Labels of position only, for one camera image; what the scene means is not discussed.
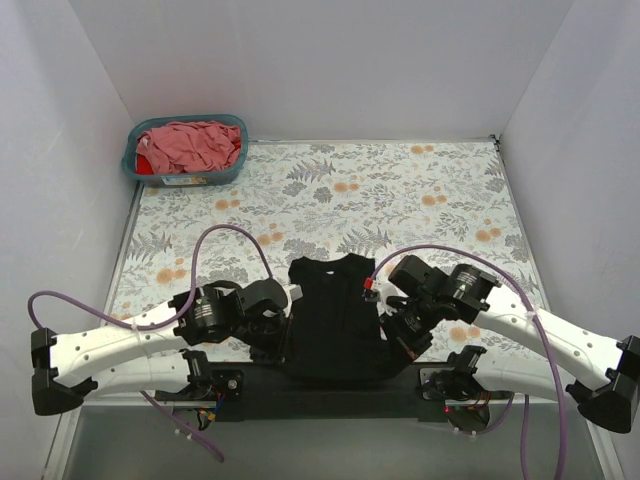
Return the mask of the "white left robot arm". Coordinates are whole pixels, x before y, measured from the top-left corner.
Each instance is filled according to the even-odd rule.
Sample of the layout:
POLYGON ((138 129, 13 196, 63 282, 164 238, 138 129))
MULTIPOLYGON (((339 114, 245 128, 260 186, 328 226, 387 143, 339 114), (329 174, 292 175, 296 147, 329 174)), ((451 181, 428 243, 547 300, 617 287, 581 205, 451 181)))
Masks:
POLYGON ((87 399, 137 391, 178 401, 229 394, 240 374, 215 366, 200 345, 234 338, 279 362, 289 313, 301 296, 300 286, 273 278, 246 287, 216 281, 119 325, 73 334, 39 328, 31 335, 34 411, 53 416, 87 399))

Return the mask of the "black t-shirt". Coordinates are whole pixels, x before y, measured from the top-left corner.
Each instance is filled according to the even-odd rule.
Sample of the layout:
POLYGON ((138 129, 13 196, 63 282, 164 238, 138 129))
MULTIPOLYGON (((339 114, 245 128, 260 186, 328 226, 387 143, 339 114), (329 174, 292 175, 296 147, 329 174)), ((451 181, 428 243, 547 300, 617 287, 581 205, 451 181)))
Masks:
POLYGON ((394 357, 380 332, 375 303, 363 285, 375 260, 348 254, 331 261, 302 257, 291 262, 290 281, 302 297, 291 308, 284 370, 309 382, 357 383, 396 376, 407 362, 394 357))

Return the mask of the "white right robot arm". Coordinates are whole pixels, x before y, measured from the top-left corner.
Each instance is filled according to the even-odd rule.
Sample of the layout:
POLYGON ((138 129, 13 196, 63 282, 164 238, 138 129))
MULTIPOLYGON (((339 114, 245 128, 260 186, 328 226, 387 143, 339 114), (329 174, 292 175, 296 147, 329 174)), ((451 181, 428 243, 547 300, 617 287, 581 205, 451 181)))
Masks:
POLYGON ((466 347, 448 360, 446 378, 464 397, 481 391, 511 391, 565 404, 571 400, 591 423, 627 434, 639 408, 639 339, 623 340, 576 326, 505 285, 506 274, 489 274, 458 264, 451 273, 427 265, 413 249, 404 252, 387 281, 371 275, 368 300, 385 308, 387 338, 410 359, 424 352, 444 320, 459 320, 492 331, 545 358, 550 371, 521 359, 498 360, 481 348, 466 347))

